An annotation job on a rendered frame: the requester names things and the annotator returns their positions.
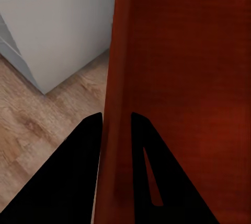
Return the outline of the storage box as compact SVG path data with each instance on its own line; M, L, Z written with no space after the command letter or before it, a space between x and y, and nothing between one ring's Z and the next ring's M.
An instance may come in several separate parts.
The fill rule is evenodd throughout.
M115 0L94 224L135 224L133 112L219 224L251 224L251 0Z

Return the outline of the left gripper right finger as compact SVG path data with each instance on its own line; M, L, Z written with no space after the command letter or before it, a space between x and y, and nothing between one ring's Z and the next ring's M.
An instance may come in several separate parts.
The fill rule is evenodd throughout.
M219 224L152 122L134 112L131 142L135 224ZM143 147L164 206L152 204Z

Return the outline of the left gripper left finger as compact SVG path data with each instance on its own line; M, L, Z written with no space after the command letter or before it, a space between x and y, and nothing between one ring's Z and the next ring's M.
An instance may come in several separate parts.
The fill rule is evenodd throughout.
M83 119L0 213L0 224L90 224L102 113Z

